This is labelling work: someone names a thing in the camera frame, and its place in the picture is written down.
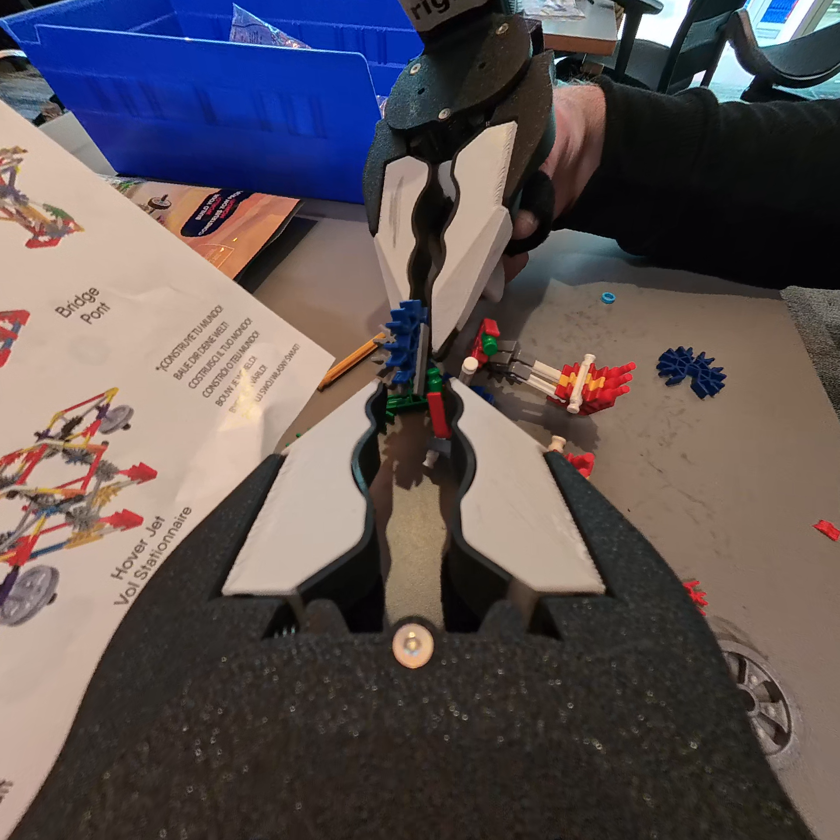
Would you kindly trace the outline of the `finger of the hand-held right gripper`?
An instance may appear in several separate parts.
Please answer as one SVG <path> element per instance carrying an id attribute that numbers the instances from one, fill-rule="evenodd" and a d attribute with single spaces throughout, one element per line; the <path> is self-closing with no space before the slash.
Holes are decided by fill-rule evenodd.
<path id="1" fill-rule="evenodd" d="M 374 248 L 389 309 L 412 299 L 411 265 L 417 246 L 413 225 L 417 203 L 429 183 L 429 165 L 404 156 L 386 165 Z"/>
<path id="2" fill-rule="evenodd" d="M 431 352 L 445 355 L 453 333 L 465 326 L 512 232 L 503 203 L 517 134 L 514 121 L 480 132 L 450 166 L 455 207 L 443 233 L 444 262 L 432 285 Z"/>

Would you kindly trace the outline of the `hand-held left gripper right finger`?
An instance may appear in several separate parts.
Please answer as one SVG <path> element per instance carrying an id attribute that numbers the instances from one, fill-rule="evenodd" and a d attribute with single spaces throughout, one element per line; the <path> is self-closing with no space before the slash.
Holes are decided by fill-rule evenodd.
<path id="1" fill-rule="evenodd" d="M 511 584 L 537 599 L 605 594 L 544 447 L 457 379 L 448 411 L 457 482 L 448 573 L 459 598 L 491 606 Z"/>

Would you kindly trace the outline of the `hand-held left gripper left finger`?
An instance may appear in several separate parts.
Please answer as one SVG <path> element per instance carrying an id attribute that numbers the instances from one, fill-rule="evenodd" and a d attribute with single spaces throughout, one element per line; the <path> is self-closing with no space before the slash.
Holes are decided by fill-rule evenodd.
<path id="1" fill-rule="evenodd" d="M 357 603 L 381 585 L 371 484 L 386 400 L 372 381 L 287 447 L 224 595 Z"/>

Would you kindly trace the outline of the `colourful toy construction model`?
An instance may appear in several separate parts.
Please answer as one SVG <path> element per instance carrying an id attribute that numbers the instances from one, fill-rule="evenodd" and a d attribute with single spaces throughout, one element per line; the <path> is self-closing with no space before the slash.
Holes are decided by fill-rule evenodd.
<path id="1" fill-rule="evenodd" d="M 443 397 L 448 375 L 428 358 L 427 309 L 418 300 L 402 302 L 392 310 L 383 337 L 374 342 L 384 352 L 377 361 L 379 376 L 393 393 L 388 408 L 399 411 L 405 403 L 419 404 L 426 407 L 432 420 L 434 436 L 423 462 L 431 469 L 440 455 L 449 455 L 452 430 Z M 520 342 L 503 340 L 497 322 L 485 318 L 464 358 L 458 381 L 492 402 L 485 387 L 473 385 L 475 376 L 485 372 L 497 382 L 527 386 L 567 414 L 585 417 L 613 407 L 619 397 L 629 393 L 635 369 L 634 362 L 599 368 L 590 353 L 581 362 L 552 367 L 525 353 Z"/>

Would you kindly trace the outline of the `person's right forearm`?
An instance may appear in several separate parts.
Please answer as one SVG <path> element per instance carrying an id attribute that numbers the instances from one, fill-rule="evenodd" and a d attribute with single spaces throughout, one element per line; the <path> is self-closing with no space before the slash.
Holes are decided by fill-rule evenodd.
<path id="1" fill-rule="evenodd" d="M 752 287 L 838 290 L 839 103 L 747 104 L 704 88 L 605 93 L 601 163 L 556 228 Z"/>

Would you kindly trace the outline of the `person's right hand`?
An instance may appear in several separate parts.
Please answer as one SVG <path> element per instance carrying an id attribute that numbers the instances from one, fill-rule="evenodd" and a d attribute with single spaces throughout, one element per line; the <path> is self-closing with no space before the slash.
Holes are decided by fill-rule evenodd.
<path id="1" fill-rule="evenodd" d="M 605 93 L 593 83 L 556 87 L 553 113 L 553 147 L 539 167 L 552 184 L 551 223 L 571 211 L 601 163 Z"/>

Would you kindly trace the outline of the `orange toy rod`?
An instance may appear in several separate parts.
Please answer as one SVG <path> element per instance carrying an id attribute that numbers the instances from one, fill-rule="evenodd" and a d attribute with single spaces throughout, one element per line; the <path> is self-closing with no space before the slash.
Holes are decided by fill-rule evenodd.
<path id="1" fill-rule="evenodd" d="M 323 392 L 326 388 L 331 386 L 339 378 L 351 371 L 355 366 L 367 360 L 372 354 L 377 351 L 383 343 L 386 342 L 387 331 L 383 328 L 368 342 L 360 346 L 357 350 L 346 356 L 340 362 L 334 364 L 327 373 L 323 376 L 318 384 L 318 392 Z"/>

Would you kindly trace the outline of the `clear plastic parts bag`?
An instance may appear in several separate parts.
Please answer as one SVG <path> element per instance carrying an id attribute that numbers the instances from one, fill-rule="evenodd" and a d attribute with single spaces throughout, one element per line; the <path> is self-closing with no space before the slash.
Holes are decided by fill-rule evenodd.
<path id="1" fill-rule="evenodd" d="M 288 49 L 310 49 L 309 45 L 284 33 L 236 3 L 233 4 L 228 42 Z"/>

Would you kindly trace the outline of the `white printed instruction sheet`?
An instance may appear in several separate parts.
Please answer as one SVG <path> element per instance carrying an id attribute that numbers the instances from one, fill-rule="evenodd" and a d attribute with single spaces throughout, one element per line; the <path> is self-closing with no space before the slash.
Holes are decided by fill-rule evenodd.
<path id="1" fill-rule="evenodd" d="M 2 104 L 1 833 L 116 628 L 333 357 Z"/>

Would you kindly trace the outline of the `dark blue toy connector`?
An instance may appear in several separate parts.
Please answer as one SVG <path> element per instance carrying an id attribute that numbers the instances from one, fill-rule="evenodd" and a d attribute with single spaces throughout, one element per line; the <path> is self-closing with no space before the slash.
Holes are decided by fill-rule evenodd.
<path id="1" fill-rule="evenodd" d="M 725 387 L 727 376 L 714 362 L 705 352 L 695 354 L 692 348 L 679 346 L 660 355 L 656 370 L 667 386 L 690 380 L 691 391 L 704 399 L 716 396 Z"/>

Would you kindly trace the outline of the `blue plastic bin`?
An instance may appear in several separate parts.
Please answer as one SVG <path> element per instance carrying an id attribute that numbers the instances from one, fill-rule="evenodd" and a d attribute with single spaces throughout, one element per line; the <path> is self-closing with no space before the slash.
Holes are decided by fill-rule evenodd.
<path id="1" fill-rule="evenodd" d="M 61 2 L 3 29 L 113 168 L 362 203 L 387 96 L 423 46 L 396 1 L 237 2 L 309 50 L 230 42 L 233 2 Z"/>

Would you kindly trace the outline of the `grey toy wheel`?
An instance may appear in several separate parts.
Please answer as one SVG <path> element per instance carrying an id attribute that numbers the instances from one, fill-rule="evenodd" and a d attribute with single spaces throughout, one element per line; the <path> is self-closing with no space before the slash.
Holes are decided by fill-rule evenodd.
<path id="1" fill-rule="evenodd" d="M 764 757 L 777 774 L 800 755 L 802 715 L 769 660 L 750 646 L 717 639 Z"/>

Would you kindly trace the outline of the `black office chair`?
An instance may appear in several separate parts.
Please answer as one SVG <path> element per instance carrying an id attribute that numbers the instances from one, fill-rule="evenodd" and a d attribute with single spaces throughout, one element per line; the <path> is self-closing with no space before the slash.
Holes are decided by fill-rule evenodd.
<path id="1" fill-rule="evenodd" d="M 802 97 L 782 88 L 812 88 L 839 71 L 838 24 L 779 45 L 759 46 L 744 2 L 689 2 L 671 46 L 639 39 L 645 15 L 659 14 L 661 2 L 619 1 L 624 27 L 613 54 L 604 60 L 609 78 L 636 88 L 676 94 L 686 90 L 697 74 L 708 87 L 726 45 L 740 67 L 752 76 L 741 95 L 746 102 L 774 99 L 799 101 Z"/>

